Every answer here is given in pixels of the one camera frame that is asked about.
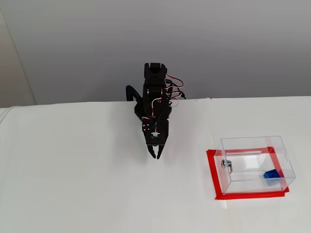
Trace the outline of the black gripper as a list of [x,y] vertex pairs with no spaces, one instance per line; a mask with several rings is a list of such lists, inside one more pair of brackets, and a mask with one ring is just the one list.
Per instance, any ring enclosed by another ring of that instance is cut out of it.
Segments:
[[[148,140],[166,140],[169,135],[168,120],[147,120],[142,121],[142,131]],[[158,145],[158,154],[155,154],[154,146],[147,145],[147,149],[153,158],[159,159],[164,149],[164,145]]]

